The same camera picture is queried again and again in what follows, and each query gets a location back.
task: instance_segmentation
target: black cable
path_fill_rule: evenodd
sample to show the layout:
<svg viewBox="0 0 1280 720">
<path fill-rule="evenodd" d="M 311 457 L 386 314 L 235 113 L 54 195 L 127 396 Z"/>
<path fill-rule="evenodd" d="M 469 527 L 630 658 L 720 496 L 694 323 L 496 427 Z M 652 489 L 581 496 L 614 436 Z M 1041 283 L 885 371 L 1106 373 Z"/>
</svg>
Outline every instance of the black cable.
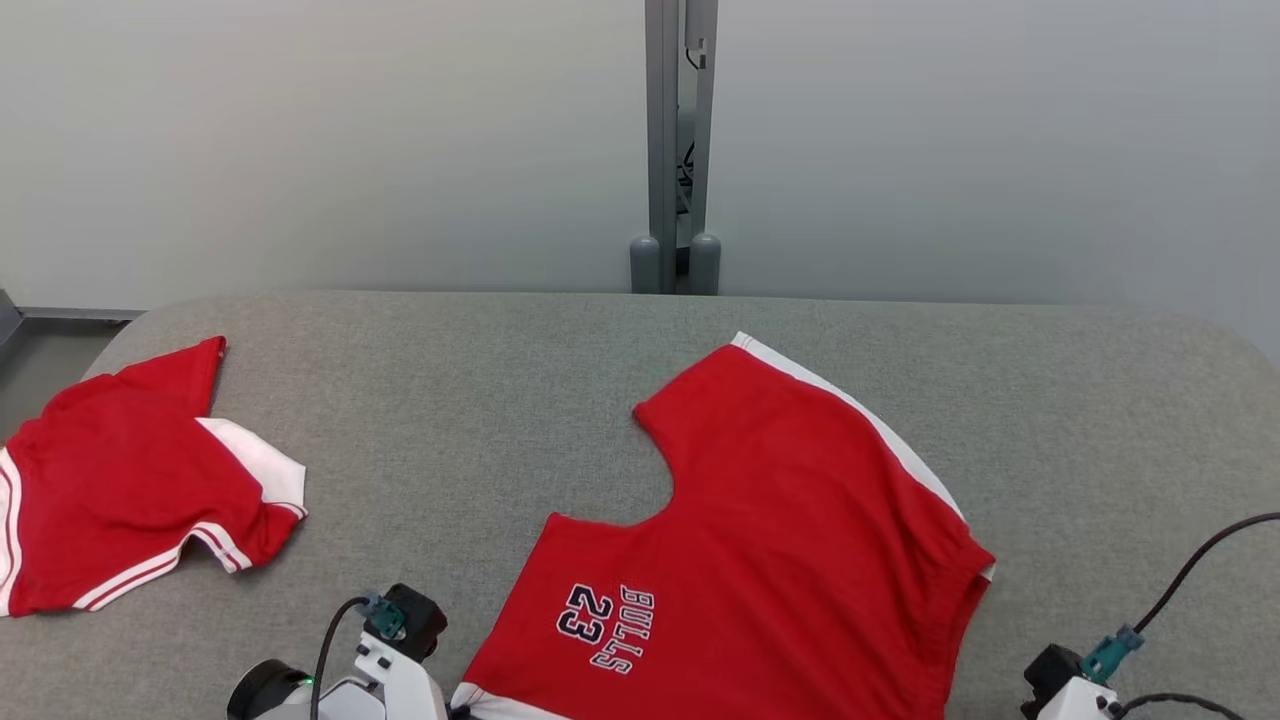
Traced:
<svg viewBox="0 0 1280 720">
<path fill-rule="evenodd" d="M 367 602 L 367 598 L 353 597 L 347 602 L 343 602 L 342 607 L 333 614 L 333 620 L 329 621 L 329 629 L 324 633 L 324 642 L 320 643 L 320 657 L 316 659 L 315 679 L 311 683 L 311 720 L 319 720 L 320 717 L 320 682 L 324 679 L 324 661 L 329 657 L 329 646 L 333 643 L 333 634 L 338 632 L 338 623 L 342 621 L 342 616 L 346 615 L 348 610 Z"/>
<path fill-rule="evenodd" d="M 1198 705 L 1204 710 L 1208 710 L 1211 712 L 1217 712 L 1219 715 L 1229 717 L 1230 720 L 1244 720 L 1243 715 L 1233 712 L 1211 700 L 1204 700 L 1202 697 L 1196 697 L 1193 694 L 1185 694 L 1185 693 L 1155 693 L 1155 694 L 1144 694 L 1135 697 L 1129 702 L 1126 702 L 1124 707 L 1121 707 L 1119 711 L 1116 711 L 1116 714 L 1112 715 L 1112 720 L 1120 720 L 1121 717 L 1128 715 L 1130 710 L 1135 707 L 1142 707 L 1143 705 L 1149 705 L 1152 702 L 1184 702 L 1187 705 Z"/>
<path fill-rule="evenodd" d="M 692 167 L 689 164 L 689 159 L 694 156 L 694 145 L 695 145 L 694 142 L 689 143 L 689 150 L 685 150 L 685 159 L 680 161 L 680 168 L 678 168 L 680 174 L 685 176 L 685 179 L 689 181 L 689 184 L 694 184 L 694 178 L 689 176 L 689 168 Z"/>
<path fill-rule="evenodd" d="M 1156 615 L 1160 615 L 1160 611 L 1169 603 L 1169 598 L 1174 597 L 1174 593 L 1178 592 L 1178 587 L 1187 579 L 1192 568 L 1194 568 L 1196 564 L 1199 562 L 1199 559 L 1204 557 L 1204 553 L 1212 550 L 1215 544 L 1222 542 L 1229 536 L 1248 528 L 1249 525 L 1257 525 L 1258 523 L 1266 523 L 1267 520 L 1280 520 L 1280 512 L 1265 512 L 1262 515 L 1247 518 L 1234 525 L 1224 528 L 1216 536 L 1204 541 L 1204 544 L 1199 546 L 1199 548 L 1192 555 L 1190 560 L 1188 560 L 1187 564 L 1183 565 L 1183 569 L 1178 571 L 1178 577 L 1174 578 L 1174 582 L 1169 583 L 1169 588 L 1165 591 L 1165 594 L 1160 596 L 1156 605 L 1151 606 L 1151 610 L 1148 610 L 1147 614 L 1142 616 L 1142 620 L 1138 620 L 1138 624 L 1133 626 L 1133 632 L 1142 633 L 1147 629 L 1147 625 L 1151 624 L 1151 621 L 1156 619 Z"/>
</svg>

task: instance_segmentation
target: red jersey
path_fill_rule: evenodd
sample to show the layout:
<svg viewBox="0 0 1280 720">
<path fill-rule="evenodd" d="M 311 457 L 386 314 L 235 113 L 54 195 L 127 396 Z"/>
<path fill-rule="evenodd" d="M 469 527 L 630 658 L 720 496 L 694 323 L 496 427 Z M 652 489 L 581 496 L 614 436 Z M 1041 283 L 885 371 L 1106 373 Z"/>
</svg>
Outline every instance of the red jersey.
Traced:
<svg viewBox="0 0 1280 720">
<path fill-rule="evenodd" d="M 209 413 L 227 341 L 77 383 L 0 447 L 0 616 L 100 610 L 196 538 L 228 573 L 306 516 L 306 469 Z"/>
<path fill-rule="evenodd" d="M 627 528 L 552 515 L 454 707 L 942 717 L 995 559 L 897 434 L 741 333 L 635 416 L 671 502 Z"/>
</svg>

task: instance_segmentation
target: gray fabric surface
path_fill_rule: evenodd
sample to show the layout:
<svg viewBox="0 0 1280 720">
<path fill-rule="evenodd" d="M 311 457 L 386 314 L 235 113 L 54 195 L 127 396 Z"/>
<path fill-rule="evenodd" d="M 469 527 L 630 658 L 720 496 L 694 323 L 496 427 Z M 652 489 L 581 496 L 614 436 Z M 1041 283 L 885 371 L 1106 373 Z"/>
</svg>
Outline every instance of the gray fabric surface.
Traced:
<svg viewBox="0 0 1280 720">
<path fill-rule="evenodd" d="M 214 415 L 307 465 L 312 514 L 264 569 L 229 577 L 193 550 L 101 612 L 0 620 L 0 716 L 221 717 L 251 665 L 312 667 L 334 607 L 397 580 L 448 612 L 428 667 L 452 691 L 548 512 L 634 523 L 666 503 L 667 468 L 631 406 L 739 329 L 881 415 L 998 557 L 948 717 L 1019 717 L 1021 671 L 1046 643 L 1091 650 L 1210 534 L 1280 510 L 1280 375 L 1185 318 L 623 295 L 206 300 L 148 313 L 91 374 L 225 334 Z M 1275 717 L 1277 597 L 1280 523 L 1215 550 L 1115 684 Z M 343 625 L 330 676 L 356 632 Z"/>
</svg>

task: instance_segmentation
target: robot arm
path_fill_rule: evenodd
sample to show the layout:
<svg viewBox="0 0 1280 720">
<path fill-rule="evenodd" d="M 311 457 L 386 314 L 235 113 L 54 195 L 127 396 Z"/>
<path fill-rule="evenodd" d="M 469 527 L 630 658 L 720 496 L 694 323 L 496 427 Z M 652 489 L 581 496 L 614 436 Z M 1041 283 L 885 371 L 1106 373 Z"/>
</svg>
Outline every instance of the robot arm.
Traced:
<svg viewBox="0 0 1280 720">
<path fill-rule="evenodd" d="M 1116 692 L 1089 678 L 1084 667 L 1085 661 L 1062 646 L 1044 648 L 1023 673 L 1034 697 L 1023 703 L 1023 717 L 1111 720 L 1120 707 Z"/>
<path fill-rule="evenodd" d="M 356 646 L 356 673 L 320 696 L 324 720 L 449 720 L 440 685 L 422 667 L 448 625 L 426 596 L 396 584 L 387 596 L 369 593 L 360 607 L 366 618 Z M 227 703 L 228 720 L 307 720 L 315 679 L 279 660 L 250 670 Z"/>
</svg>

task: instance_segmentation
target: gray wall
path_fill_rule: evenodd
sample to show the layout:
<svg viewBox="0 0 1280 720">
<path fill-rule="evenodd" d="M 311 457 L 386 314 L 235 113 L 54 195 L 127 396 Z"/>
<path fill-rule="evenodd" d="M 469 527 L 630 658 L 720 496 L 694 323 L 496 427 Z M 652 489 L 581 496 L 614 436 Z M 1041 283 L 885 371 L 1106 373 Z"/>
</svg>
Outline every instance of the gray wall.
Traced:
<svg viewBox="0 0 1280 720">
<path fill-rule="evenodd" d="M 1280 360 L 1280 3 L 719 8 L 731 295 L 1103 302 Z"/>
<path fill-rule="evenodd" d="M 644 3 L 0 4 L 0 287 L 628 287 Z"/>
</svg>

